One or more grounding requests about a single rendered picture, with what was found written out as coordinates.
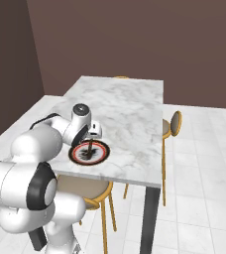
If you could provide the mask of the red rimmed white plate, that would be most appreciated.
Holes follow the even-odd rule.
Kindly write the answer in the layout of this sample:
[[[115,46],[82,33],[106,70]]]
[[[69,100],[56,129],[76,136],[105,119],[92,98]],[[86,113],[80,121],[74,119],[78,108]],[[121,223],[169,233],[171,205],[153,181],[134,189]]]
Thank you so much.
[[[93,140],[92,154],[88,155],[89,140],[82,141],[78,146],[70,148],[68,157],[81,166],[94,166],[104,162],[110,155],[109,146],[99,140]]]

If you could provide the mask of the marble dining table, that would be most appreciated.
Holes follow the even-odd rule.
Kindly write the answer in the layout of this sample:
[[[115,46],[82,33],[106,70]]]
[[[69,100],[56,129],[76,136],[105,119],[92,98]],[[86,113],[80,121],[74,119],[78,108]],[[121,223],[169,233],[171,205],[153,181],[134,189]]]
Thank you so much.
[[[164,83],[161,80],[81,76],[63,96],[35,104],[33,121],[56,112],[68,118],[72,106],[89,106],[102,126],[109,157],[96,166],[71,162],[67,149],[52,160],[59,174],[144,186],[146,188],[140,254],[152,254],[162,187]]]

